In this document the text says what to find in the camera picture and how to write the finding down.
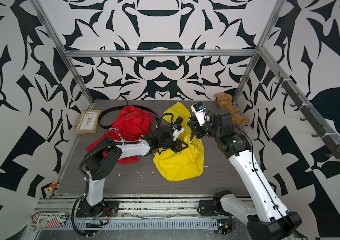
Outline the yellow trousers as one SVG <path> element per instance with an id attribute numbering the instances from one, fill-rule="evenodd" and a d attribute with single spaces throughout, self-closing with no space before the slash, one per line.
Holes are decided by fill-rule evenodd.
<path id="1" fill-rule="evenodd" d="M 174 118 L 181 117 L 182 127 L 185 129 L 178 139 L 188 144 L 188 148 L 175 153 L 172 150 L 163 151 L 161 154 L 156 153 L 153 159 L 159 173 L 170 182 L 179 182 L 199 177 L 204 172 L 205 148 L 202 140 L 193 137 L 192 130 L 187 125 L 191 117 L 190 111 L 180 102 L 177 102 L 166 113 L 171 113 Z"/>

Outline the red trousers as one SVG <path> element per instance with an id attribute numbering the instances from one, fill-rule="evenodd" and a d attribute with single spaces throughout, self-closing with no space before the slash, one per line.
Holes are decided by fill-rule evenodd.
<path id="1" fill-rule="evenodd" d="M 116 120 L 107 127 L 107 132 L 94 143 L 86 147 L 90 152 L 97 147 L 104 138 L 111 138 L 114 141 L 136 141 L 141 136 L 150 133 L 150 125 L 153 122 L 153 114 L 135 106 L 116 107 L 103 111 L 100 117 L 110 112 L 119 110 Z"/>

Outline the black leather belt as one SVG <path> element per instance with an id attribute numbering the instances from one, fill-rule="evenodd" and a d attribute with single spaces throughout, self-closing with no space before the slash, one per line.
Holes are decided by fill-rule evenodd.
<path id="1" fill-rule="evenodd" d="M 155 121 L 159 121 L 159 116 L 151 109 L 147 108 L 147 107 L 144 107 L 144 106 L 137 106 L 137 105 L 126 105 L 126 106 L 117 106 L 117 107 L 113 107 L 113 108 L 109 108 L 109 109 L 106 109 L 104 111 L 102 111 L 99 115 L 99 127 L 102 128 L 102 129 L 110 129 L 112 127 L 112 125 L 103 125 L 101 124 L 101 119 L 111 113 L 111 112 L 115 112 L 115 111 L 121 111 L 122 109 L 124 109 L 125 107 L 135 107 L 135 108 L 138 108 L 140 110 L 143 110 L 145 112 L 149 112 L 152 114 L 153 116 L 153 119 Z"/>

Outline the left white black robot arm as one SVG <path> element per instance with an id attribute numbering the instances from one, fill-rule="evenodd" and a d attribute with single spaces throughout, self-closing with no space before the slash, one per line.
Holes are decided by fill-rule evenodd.
<path id="1" fill-rule="evenodd" d="M 109 137 L 104 138 L 97 147 L 84 156 L 78 167 L 87 181 L 85 191 L 87 204 L 94 207 L 103 202 L 105 178 L 119 160 L 159 154 L 160 150 L 179 153 L 187 149 L 189 145 L 179 139 L 184 131 L 180 124 L 161 125 L 136 141 L 114 141 Z"/>

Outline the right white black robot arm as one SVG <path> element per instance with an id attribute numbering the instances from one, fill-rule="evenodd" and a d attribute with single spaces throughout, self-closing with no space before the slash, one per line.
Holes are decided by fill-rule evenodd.
<path id="1" fill-rule="evenodd" d="M 213 113 L 208 117 L 200 111 L 189 118 L 188 126 L 194 137 L 215 140 L 238 172 L 254 204 L 250 206 L 233 193 L 222 191 L 215 195 L 222 212 L 245 224 L 253 240 L 283 240 L 297 234 L 301 217 L 290 211 L 274 192 L 255 159 L 252 142 L 229 122 L 227 114 Z"/>

